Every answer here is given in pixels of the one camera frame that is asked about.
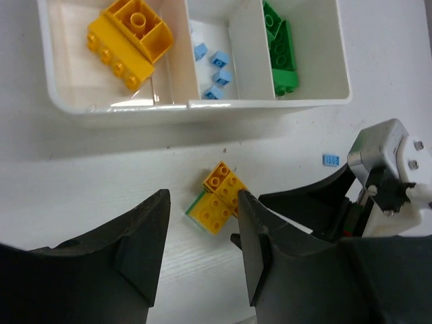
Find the yellow long lego brick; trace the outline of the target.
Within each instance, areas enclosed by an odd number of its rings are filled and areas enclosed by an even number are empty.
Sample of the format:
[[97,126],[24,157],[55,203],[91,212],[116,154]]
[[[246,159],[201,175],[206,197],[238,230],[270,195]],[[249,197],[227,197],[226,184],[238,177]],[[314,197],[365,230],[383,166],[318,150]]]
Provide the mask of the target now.
[[112,73],[136,92],[153,75],[155,68],[145,56],[104,16],[88,25],[87,47]]

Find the yellow lego cluster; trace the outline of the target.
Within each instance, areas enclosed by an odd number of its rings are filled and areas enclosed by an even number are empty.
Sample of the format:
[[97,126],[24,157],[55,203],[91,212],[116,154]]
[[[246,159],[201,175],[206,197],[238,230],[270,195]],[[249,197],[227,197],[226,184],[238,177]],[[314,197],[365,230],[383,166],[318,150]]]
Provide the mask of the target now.
[[218,234],[231,216],[238,217],[238,193],[247,187],[223,161],[202,185],[204,190],[189,206],[186,215],[207,232]]

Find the yellow curved lego brick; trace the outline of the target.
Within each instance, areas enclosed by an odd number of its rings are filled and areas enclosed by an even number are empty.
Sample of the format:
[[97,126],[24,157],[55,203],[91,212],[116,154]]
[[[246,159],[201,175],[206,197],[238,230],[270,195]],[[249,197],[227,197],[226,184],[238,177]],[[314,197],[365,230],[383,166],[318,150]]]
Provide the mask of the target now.
[[146,1],[114,1],[101,11],[151,63],[156,63],[173,45],[168,25]]

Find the green lego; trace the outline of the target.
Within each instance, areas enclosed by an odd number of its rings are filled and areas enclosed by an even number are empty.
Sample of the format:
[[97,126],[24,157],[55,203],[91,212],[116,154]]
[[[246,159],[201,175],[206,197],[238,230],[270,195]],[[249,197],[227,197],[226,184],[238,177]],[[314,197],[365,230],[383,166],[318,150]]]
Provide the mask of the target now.
[[284,20],[281,23],[275,39],[270,43],[269,54],[273,69],[285,71],[297,70],[294,42],[288,20]]

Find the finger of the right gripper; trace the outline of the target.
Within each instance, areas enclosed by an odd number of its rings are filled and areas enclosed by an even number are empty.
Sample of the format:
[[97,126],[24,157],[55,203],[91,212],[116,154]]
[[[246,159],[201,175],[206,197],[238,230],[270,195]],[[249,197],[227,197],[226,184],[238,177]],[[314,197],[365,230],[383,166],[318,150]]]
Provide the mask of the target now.
[[346,197],[356,179],[348,165],[329,177],[301,188],[262,194],[259,201],[272,211],[310,230],[312,235],[335,242],[343,236],[343,227],[352,206]]

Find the green small lego brick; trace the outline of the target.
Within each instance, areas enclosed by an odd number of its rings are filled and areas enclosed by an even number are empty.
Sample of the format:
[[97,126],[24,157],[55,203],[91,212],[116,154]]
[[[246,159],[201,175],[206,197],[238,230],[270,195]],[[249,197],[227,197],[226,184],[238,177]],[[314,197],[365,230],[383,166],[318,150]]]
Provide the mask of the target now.
[[272,69],[275,95],[282,97],[299,87],[298,74],[295,71]]

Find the green square lego brick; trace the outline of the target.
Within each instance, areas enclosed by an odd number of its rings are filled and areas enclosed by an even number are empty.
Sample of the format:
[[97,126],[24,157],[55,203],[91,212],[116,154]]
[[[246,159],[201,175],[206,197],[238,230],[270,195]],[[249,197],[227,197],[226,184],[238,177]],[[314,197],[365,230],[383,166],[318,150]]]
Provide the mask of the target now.
[[277,36],[282,19],[267,1],[263,1],[263,13],[267,38],[273,41]]

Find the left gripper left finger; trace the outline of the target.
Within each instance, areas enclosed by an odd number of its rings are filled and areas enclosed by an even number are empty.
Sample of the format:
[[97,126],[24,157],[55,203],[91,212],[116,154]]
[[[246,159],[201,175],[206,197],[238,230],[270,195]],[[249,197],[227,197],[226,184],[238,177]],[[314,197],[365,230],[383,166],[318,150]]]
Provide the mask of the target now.
[[145,323],[155,303],[171,199],[132,210],[60,245],[1,246],[2,323]]

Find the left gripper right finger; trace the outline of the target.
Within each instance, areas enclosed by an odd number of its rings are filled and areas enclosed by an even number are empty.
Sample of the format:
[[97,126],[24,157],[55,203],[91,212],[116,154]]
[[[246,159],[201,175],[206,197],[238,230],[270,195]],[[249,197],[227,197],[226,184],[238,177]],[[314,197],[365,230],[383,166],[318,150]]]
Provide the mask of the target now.
[[431,238],[328,243],[239,193],[248,298],[259,323],[430,323]]

